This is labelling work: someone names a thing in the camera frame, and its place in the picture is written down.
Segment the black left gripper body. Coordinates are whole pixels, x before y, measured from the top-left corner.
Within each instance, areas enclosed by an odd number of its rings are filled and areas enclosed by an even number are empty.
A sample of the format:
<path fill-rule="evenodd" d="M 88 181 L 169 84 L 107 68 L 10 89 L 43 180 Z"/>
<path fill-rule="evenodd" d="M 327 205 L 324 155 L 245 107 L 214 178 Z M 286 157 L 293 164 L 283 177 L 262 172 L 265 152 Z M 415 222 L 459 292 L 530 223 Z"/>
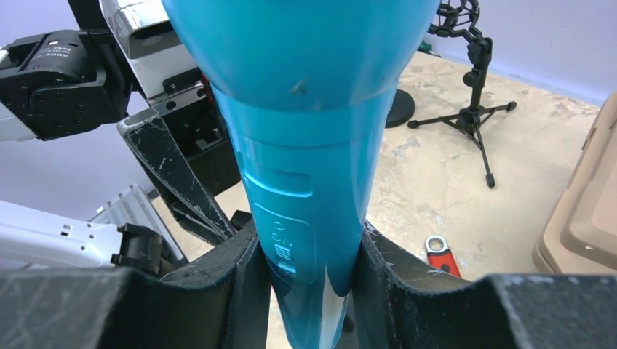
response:
<path fill-rule="evenodd" d="M 197 179 L 214 196 L 240 181 L 228 129 L 199 68 L 166 78 L 149 100 L 162 116 Z"/>

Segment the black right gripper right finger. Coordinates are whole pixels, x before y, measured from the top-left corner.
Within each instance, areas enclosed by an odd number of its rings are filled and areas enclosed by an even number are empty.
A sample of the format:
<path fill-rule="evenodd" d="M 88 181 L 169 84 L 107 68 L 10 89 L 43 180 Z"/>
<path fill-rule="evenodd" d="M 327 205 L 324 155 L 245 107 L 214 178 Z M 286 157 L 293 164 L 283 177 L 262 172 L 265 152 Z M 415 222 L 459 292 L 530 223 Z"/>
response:
<path fill-rule="evenodd" d="M 365 225 L 351 288 L 361 348 L 614 348 L 616 276 L 438 270 Z"/>

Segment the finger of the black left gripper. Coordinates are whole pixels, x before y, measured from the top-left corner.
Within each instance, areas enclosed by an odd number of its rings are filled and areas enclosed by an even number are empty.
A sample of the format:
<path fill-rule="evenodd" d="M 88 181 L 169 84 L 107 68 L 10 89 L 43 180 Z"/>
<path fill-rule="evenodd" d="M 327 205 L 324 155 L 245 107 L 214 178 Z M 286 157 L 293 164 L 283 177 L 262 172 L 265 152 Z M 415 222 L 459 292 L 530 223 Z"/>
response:
<path fill-rule="evenodd" d="M 234 151 L 227 137 L 218 135 L 200 148 L 195 125 L 185 131 L 170 128 L 151 109 L 126 117 L 117 129 L 182 228 L 214 246 L 236 233 L 215 200 L 237 183 Z"/>

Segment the black tripod shock mount stand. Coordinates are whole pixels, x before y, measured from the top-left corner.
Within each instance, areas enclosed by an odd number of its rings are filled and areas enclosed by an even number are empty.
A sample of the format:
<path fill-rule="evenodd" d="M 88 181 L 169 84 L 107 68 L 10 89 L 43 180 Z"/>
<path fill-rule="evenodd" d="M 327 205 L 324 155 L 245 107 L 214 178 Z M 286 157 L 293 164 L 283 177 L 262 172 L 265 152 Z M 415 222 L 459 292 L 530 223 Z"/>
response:
<path fill-rule="evenodd" d="M 482 91 L 493 58 L 493 40 L 489 36 L 484 36 L 476 27 L 479 15 L 480 7 L 476 0 L 461 0 L 454 4 L 442 1 L 437 9 L 437 19 L 429 27 L 429 33 L 440 38 L 461 37 L 467 41 L 467 57 L 472 68 L 463 75 L 463 83 L 471 88 L 469 105 L 456 114 L 409 121 L 407 127 L 417 129 L 428 124 L 443 123 L 467 136 L 482 154 L 487 186 L 494 188 L 495 178 L 487 158 L 481 126 L 498 111 L 514 110 L 517 103 L 511 101 L 491 108 L 481 105 Z"/>

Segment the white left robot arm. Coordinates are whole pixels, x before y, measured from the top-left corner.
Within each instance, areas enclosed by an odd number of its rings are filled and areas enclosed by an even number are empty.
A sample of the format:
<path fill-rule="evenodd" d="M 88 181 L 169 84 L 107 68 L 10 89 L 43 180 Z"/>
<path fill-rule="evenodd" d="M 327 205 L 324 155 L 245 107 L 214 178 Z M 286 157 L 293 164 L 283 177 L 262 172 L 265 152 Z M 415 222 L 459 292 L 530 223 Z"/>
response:
<path fill-rule="evenodd" d="M 71 1 L 79 27 L 1 48 L 1 139 L 56 140 L 115 124 L 154 182 L 131 185 L 88 221 L 1 203 L 1 269 L 115 265 L 163 276 L 187 257 L 152 204 L 212 245 L 250 219 L 215 197 L 239 182 L 210 82 L 160 1 Z"/>

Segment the black round base mic stand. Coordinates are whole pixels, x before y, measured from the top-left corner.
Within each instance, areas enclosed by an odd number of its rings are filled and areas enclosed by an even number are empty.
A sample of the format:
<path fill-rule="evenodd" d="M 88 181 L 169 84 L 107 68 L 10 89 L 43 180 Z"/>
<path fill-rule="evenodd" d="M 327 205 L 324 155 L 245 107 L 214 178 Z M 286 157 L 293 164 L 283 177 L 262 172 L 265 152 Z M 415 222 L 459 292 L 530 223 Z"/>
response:
<path fill-rule="evenodd" d="M 386 117 L 385 128 L 398 127 L 407 123 L 415 113 L 415 100 L 409 92 L 398 89 L 391 109 Z"/>

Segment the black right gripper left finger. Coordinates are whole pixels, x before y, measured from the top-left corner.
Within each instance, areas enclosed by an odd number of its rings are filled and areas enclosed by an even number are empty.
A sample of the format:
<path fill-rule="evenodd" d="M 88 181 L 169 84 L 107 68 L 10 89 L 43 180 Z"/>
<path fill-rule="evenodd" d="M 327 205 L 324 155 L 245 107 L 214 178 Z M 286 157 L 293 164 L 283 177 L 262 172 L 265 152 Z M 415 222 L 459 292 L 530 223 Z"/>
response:
<path fill-rule="evenodd" d="M 264 348 L 271 284 L 255 226 L 156 279 L 132 268 L 1 274 L 3 348 Z"/>

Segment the blue foam covered microphone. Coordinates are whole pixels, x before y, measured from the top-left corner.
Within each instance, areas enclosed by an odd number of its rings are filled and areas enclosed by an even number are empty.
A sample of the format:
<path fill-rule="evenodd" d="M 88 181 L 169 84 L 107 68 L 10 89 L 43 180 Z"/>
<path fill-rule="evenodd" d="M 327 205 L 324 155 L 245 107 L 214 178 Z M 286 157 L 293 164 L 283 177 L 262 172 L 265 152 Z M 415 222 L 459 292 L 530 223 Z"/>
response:
<path fill-rule="evenodd" d="M 289 343 L 334 348 L 386 117 L 437 1 L 165 1 L 233 144 Z"/>

